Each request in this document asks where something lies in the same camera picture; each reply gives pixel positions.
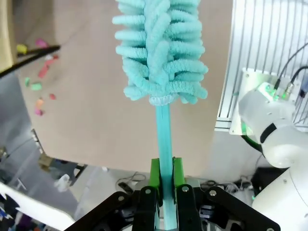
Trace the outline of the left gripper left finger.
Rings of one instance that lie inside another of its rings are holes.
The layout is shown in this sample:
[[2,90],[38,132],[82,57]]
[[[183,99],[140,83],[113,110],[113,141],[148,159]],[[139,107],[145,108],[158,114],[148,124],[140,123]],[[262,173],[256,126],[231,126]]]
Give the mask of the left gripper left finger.
[[161,205],[159,160],[151,160],[147,186],[132,194],[117,191],[69,227],[70,231],[155,231]]

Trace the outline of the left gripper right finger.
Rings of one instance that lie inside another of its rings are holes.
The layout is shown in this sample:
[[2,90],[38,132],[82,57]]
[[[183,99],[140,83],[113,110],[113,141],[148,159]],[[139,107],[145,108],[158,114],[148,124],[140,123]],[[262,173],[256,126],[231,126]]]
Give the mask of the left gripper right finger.
[[180,231],[204,231],[209,224],[225,231],[279,231],[279,224],[218,186],[193,187],[184,178],[181,158],[173,158]]

